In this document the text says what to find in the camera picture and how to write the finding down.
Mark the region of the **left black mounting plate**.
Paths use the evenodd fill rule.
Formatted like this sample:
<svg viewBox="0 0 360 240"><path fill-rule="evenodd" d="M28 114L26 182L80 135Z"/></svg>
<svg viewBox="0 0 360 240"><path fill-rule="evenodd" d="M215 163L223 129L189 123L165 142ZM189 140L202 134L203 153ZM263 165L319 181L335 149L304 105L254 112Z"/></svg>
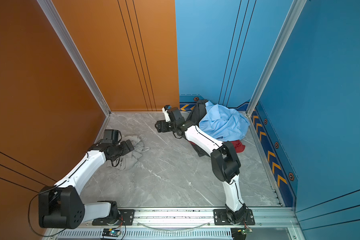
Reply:
<svg viewBox="0 0 360 240"><path fill-rule="evenodd" d="M98 218L92 221L93 226L131 226L134 221L135 210L123 209L118 210L116 216L107 216L105 218Z"/></svg>

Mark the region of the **aluminium corner post left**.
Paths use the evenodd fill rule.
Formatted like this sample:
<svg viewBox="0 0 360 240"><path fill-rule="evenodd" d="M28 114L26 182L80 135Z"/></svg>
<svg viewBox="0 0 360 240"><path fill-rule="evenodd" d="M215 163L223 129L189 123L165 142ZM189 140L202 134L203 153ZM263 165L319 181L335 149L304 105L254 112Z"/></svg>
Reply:
<svg viewBox="0 0 360 240"><path fill-rule="evenodd" d="M101 110L106 117L111 115L112 111L107 104L99 86L97 85L93 75L91 74L85 60L83 59L79 49L77 48L73 38L71 37L67 27L65 26L62 18L60 17L54 3L50 0L37 0L39 6L43 10L45 16L53 27L58 38L65 47L67 53L75 64L77 70L81 74L95 100L100 106Z"/></svg>

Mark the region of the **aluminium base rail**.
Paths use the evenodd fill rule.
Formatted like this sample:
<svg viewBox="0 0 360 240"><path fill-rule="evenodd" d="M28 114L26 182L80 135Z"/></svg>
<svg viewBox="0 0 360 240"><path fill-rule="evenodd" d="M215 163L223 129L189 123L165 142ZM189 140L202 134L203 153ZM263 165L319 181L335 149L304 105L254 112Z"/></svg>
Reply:
<svg viewBox="0 0 360 240"><path fill-rule="evenodd" d="M305 236L291 208L250 207L255 225L214 223L218 207L135 208L131 226L93 226L85 222L74 230L47 229L46 240L102 240L102 231L122 231L117 240L232 240L231 228L250 228L246 240L303 240Z"/></svg>

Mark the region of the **right small circuit board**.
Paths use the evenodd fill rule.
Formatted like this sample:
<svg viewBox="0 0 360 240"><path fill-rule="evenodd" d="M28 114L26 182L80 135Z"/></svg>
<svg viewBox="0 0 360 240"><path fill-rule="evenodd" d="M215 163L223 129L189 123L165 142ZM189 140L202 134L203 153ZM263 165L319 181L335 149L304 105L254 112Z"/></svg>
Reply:
<svg viewBox="0 0 360 240"><path fill-rule="evenodd" d="M245 240L251 232L252 229L250 228L231 228L231 236L233 240Z"/></svg>

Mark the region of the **left green circuit board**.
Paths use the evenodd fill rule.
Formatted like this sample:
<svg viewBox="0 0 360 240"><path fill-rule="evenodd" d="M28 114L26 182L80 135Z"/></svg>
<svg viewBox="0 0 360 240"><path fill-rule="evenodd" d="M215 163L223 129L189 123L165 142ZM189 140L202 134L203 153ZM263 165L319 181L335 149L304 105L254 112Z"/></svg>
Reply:
<svg viewBox="0 0 360 240"><path fill-rule="evenodd" d="M101 239L103 240L116 240L121 239L122 231L116 228L103 229Z"/></svg>

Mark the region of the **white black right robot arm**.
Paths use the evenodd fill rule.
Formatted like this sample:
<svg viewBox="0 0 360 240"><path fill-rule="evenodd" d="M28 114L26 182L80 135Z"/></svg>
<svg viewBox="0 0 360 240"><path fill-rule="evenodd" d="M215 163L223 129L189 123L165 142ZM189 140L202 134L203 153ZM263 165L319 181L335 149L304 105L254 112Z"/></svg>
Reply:
<svg viewBox="0 0 360 240"><path fill-rule="evenodd" d="M195 123L187 121L177 107L162 108L164 120L157 121L159 133L172 132L174 137L184 138L200 147L210 158L215 177L223 183L226 196L226 211L229 223L241 225L249 213L241 196L239 174L241 162L232 143L214 139L203 132Z"/></svg>

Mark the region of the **red cloth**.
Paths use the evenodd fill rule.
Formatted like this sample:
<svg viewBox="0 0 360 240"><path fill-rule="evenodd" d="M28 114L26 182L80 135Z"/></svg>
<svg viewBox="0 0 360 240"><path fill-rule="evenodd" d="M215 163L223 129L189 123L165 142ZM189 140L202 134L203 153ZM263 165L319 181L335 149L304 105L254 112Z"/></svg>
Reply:
<svg viewBox="0 0 360 240"><path fill-rule="evenodd" d="M233 144L236 153L242 153L246 146L242 144L242 142L240 140L236 140L236 141L230 141L230 143ZM199 157L202 156L207 156L208 154L199 146L197 146L195 143L190 142L191 146L193 147L193 149L197 152Z"/></svg>

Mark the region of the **light blue shirt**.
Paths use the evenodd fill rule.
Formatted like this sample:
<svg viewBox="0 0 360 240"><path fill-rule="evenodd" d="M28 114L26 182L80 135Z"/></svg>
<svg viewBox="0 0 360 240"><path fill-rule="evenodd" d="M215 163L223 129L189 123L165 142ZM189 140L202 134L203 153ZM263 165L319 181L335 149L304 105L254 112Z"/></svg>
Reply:
<svg viewBox="0 0 360 240"><path fill-rule="evenodd" d="M206 104L206 115L199 122L199 128L209 136L222 142L237 141L245 138L249 121L235 109L222 105Z"/></svg>

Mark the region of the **dark grey cloth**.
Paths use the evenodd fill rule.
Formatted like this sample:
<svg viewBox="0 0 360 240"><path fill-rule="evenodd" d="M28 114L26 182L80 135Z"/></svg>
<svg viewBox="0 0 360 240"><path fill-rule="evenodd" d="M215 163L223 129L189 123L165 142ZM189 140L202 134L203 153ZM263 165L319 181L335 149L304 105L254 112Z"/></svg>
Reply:
<svg viewBox="0 0 360 240"><path fill-rule="evenodd" d="M188 115L187 121L191 121L194 124L196 124L197 126L199 126L200 121L207 114L207 110L206 110L206 103L207 102L208 102L208 100L199 100L199 101L197 101L194 109ZM191 144L191 146L196 151L196 153L198 154L199 157L207 156L207 153L202 148L200 148L199 146L197 146L193 142L189 142L189 143Z"/></svg>

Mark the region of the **light grey cloth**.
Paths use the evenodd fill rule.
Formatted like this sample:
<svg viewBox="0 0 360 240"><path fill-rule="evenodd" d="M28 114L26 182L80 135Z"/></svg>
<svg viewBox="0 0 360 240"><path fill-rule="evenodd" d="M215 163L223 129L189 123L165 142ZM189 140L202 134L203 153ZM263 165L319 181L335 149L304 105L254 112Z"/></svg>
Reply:
<svg viewBox="0 0 360 240"><path fill-rule="evenodd" d="M108 168L115 168L118 171L130 170L143 156L143 153L150 149L144 145L144 141L146 140L145 135L129 135L125 136L124 140L130 140L134 150L124 156L117 158L114 162L107 161L106 166Z"/></svg>

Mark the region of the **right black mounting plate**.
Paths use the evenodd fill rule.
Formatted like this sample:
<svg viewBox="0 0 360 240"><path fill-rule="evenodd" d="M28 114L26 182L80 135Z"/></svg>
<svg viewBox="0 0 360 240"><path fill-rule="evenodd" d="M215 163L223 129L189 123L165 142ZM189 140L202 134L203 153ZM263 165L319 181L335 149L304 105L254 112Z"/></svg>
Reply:
<svg viewBox="0 0 360 240"><path fill-rule="evenodd" d="M232 212L227 209L214 209L214 223L216 226L223 225L247 225L254 226L255 217L251 209L243 209Z"/></svg>

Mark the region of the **aluminium corner post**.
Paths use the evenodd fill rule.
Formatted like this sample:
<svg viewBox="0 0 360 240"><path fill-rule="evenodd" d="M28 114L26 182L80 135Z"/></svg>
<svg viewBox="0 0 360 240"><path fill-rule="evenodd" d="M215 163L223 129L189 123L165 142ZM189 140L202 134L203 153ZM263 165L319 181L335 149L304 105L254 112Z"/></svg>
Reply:
<svg viewBox="0 0 360 240"><path fill-rule="evenodd" d="M284 20L273 49L259 78L256 88L246 110L246 116L250 117L258 104L264 89L277 65L277 62L290 38L290 35L307 3L307 0L294 0Z"/></svg>
<svg viewBox="0 0 360 240"><path fill-rule="evenodd" d="M79 49L77 48L73 38L71 37L67 27L65 26L62 18L60 17L54 3L50 0L37 0L39 6L43 10L45 16L53 27L58 38L65 47L67 53L75 64L77 70L81 74L95 100L100 106L101 110L106 117L111 115L112 111L107 104L99 86L97 85L93 75L91 74L85 60L83 59Z"/></svg>

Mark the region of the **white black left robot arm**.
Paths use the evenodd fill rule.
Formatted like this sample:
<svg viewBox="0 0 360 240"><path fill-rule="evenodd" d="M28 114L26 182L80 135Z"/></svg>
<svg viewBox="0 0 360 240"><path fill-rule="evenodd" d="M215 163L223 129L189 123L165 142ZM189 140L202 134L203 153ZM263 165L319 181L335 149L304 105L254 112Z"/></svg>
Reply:
<svg viewBox="0 0 360 240"><path fill-rule="evenodd" d="M123 140L118 130L106 130L104 137L93 144L82 160L53 186L38 194L39 226L54 229L75 229L88 221L114 225L121 222L115 201L84 204L80 195L92 175L106 162L120 164L121 157L134 151L130 140Z"/></svg>

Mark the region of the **aluminium corner post right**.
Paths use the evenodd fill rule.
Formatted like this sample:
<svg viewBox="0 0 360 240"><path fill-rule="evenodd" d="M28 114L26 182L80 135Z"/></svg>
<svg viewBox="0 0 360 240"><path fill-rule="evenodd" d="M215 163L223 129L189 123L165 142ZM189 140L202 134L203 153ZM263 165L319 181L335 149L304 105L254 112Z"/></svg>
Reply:
<svg viewBox="0 0 360 240"><path fill-rule="evenodd" d="M250 117L258 104L264 89L277 65L277 62L290 38L290 35L307 3L307 0L294 0L284 20L273 49L259 78L256 88L246 110L246 116Z"/></svg>

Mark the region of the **black mounting plate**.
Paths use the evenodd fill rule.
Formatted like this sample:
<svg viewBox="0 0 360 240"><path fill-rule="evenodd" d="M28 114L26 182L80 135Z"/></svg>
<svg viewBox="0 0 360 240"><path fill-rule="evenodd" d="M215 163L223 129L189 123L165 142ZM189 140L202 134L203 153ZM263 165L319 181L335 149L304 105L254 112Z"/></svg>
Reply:
<svg viewBox="0 0 360 240"><path fill-rule="evenodd" d="M134 221L135 210L123 209L118 210L116 216L107 216L105 218L98 218L92 221L93 226L131 226Z"/></svg>
<svg viewBox="0 0 360 240"><path fill-rule="evenodd" d="M255 217L251 209L243 209L232 212L227 209L214 209L214 223L216 226L223 225L247 225L254 226Z"/></svg>

